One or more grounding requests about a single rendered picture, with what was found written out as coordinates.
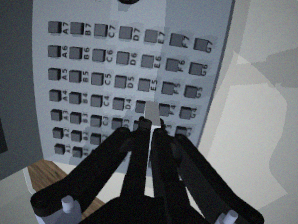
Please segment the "grey machine console with keypad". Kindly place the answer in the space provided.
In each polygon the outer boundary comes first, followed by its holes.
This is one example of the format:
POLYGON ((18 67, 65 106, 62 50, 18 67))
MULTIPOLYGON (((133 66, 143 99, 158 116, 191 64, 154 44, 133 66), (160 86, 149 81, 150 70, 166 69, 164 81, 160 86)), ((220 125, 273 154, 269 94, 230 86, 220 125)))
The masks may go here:
POLYGON ((198 149, 234 5, 0 0, 0 181, 43 158, 77 166, 117 128, 137 130, 146 101, 198 149))

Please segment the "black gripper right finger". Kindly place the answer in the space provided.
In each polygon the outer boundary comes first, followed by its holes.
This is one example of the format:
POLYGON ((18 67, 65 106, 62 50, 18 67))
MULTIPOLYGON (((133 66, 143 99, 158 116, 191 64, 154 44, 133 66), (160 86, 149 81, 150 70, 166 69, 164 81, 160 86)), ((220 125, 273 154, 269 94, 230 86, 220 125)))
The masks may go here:
POLYGON ((152 122, 153 192, 164 198, 167 224, 198 224, 186 188, 210 224, 264 224, 262 214, 232 191, 187 136, 167 134, 158 102, 152 102, 152 122))

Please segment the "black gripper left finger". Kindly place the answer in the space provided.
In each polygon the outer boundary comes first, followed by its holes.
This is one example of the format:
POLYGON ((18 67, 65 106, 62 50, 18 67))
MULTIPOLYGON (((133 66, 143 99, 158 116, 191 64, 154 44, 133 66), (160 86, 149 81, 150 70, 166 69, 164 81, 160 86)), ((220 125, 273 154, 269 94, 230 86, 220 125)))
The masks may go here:
POLYGON ((82 214, 132 151, 112 224, 142 224, 152 126, 152 101, 146 101, 137 130, 117 128, 65 178, 32 195, 38 223, 81 222, 82 214))

